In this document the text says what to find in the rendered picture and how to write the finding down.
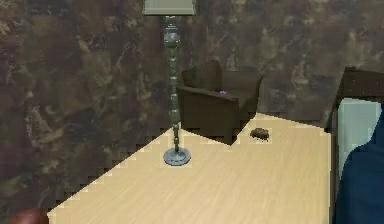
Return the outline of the grey-green floor lamp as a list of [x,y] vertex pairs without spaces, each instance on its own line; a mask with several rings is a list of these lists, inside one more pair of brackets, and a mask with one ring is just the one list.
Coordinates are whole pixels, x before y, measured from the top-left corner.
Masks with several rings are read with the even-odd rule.
[[170,166],[183,166],[190,161],[191,153],[186,148],[179,146],[180,112],[177,93],[177,49],[181,43],[181,37],[178,32],[176,17],[195,15],[196,0],[143,0],[143,14],[145,16],[165,17],[163,43],[169,51],[169,116],[173,130],[173,147],[164,152],[163,160]]

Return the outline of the small brown round object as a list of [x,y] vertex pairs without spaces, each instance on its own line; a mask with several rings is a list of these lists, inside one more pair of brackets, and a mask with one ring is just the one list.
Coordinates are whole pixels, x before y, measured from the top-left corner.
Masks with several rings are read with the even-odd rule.
[[269,131],[263,128],[255,128],[250,132],[250,136],[253,138],[267,141],[269,139]]

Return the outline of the dark blue blanket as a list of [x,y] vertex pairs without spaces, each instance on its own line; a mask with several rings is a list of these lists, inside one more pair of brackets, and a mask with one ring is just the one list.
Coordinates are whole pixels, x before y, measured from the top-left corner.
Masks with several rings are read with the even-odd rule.
[[384,110],[344,163],[332,224],[384,224]]

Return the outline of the reddish brown round object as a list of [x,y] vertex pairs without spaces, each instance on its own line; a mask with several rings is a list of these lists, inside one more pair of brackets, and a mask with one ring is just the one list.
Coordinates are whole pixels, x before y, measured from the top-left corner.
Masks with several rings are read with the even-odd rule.
[[40,209],[25,209],[16,213],[9,224],[49,224],[49,218]]

